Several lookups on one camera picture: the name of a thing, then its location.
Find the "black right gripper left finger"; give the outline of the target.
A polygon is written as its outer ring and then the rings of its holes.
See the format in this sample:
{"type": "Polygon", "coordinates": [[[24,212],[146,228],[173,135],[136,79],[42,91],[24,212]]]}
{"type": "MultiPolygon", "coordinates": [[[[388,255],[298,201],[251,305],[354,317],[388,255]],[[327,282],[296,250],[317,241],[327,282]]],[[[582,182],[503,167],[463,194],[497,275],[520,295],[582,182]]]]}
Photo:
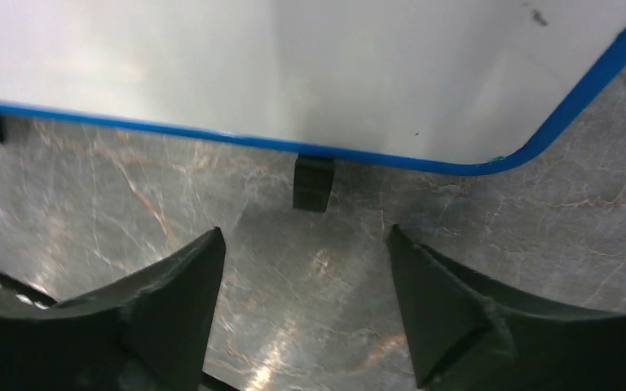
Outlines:
{"type": "Polygon", "coordinates": [[[168,389],[225,389],[203,369],[225,256],[214,228],[66,301],[0,271],[0,390],[119,390],[132,362],[168,389]]]}

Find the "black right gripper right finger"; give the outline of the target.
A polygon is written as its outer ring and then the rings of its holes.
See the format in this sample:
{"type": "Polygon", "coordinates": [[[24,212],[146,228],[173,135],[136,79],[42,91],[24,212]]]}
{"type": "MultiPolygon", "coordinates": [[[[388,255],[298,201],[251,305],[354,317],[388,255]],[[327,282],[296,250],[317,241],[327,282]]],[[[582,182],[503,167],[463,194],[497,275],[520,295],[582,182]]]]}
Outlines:
{"type": "Polygon", "coordinates": [[[386,238],[417,387],[626,390],[626,314],[552,301],[386,238]]]}

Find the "blue framed whiteboard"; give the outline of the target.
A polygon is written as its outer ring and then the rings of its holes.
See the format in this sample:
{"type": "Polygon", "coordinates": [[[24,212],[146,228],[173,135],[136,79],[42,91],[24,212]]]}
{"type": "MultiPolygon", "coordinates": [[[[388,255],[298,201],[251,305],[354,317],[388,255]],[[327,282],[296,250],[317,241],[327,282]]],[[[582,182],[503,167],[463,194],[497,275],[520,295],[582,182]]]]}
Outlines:
{"type": "Polygon", "coordinates": [[[626,1],[0,1],[0,114],[456,176],[626,66],[626,1]]]}

